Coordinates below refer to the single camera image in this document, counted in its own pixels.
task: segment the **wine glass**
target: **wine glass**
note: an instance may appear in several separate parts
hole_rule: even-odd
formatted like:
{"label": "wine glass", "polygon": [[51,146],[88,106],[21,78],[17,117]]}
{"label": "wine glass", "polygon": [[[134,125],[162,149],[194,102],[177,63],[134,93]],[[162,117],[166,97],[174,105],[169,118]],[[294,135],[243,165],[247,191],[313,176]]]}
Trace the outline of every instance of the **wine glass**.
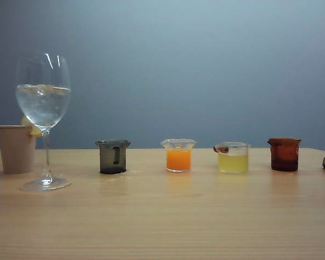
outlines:
{"label": "wine glass", "polygon": [[70,180],[55,177],[49,167],[49,131],[65,115],[71,97],[66,59],[51,53],[21,57],[16,97],[24,115],[41,130],[46,156],[40,178],[25,183],[21,190],[46,191],[70,185]]}

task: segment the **water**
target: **water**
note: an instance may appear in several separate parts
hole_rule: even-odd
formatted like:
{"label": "water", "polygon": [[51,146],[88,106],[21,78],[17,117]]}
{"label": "water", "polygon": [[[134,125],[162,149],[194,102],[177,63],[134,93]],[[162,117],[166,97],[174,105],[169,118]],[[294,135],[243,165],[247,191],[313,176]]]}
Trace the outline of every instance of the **water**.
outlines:
{"label": "water", "polygon": [[25,116],[41,130],[51,129],[64,116],[71,90],[52,85],[19,85],[18,104]]}

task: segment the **brown beaker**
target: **brown beaker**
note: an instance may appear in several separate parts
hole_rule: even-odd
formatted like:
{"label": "brown beaker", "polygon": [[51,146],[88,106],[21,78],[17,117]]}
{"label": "brown beaker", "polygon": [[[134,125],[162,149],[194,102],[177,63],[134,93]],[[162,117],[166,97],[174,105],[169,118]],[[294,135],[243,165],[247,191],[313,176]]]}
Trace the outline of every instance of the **brown beaker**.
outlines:
{"label": "brown beaker", "polygon": [[294,172],[298,169],[298,146],[301,140],[294,138],[270,138],[271,168]]}

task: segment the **glass base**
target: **glass base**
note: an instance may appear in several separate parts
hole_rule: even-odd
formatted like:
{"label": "glass base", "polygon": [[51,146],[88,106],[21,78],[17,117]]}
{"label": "glass base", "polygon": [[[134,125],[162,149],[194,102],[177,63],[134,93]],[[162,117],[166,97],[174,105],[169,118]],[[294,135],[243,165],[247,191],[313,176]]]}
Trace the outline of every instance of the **glass base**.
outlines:
{"label": "glass base", "polygon": [[241,173],[248,173],[248,171],[243,171],[243,172],[231,172],[231,171],[223,171],[223,170],[219,170],[219,172],[223,172],[223,173],[234,173],[234,174],[241,174]]}
{"label": "glass base", "polygon": [[184,170],[174,170],[174,169],[169,169],[169,168],[166,168],[169,172],[186,172],[186,171],[189,171],[190,169],[184,169]]}
{"label": "glass base", "polygon": [[72,182],[70,180],[53,177],[53,181],[49,184],[43,185],[41,179],[33,180],[25,183],[20,189],[22,191],[49,191],[64,188],[69,186],[71,183]]}

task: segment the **lemon slice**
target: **lemon slice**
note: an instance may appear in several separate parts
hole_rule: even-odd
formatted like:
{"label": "lemon slice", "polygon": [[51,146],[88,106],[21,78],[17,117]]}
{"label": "lemon slice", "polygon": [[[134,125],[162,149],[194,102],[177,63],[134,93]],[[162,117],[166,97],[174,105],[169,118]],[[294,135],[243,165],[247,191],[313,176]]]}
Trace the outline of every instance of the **lemon slice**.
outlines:
{"label": "lemon slice", "polygon": [[37,126],[35,126],[32,122],[30,122],[30,120],[27,119],[25,116],[22,117],[21,125],[22,126],[32,126],[30,135],[32,135],[34,137],[42,136],[41,130]]}

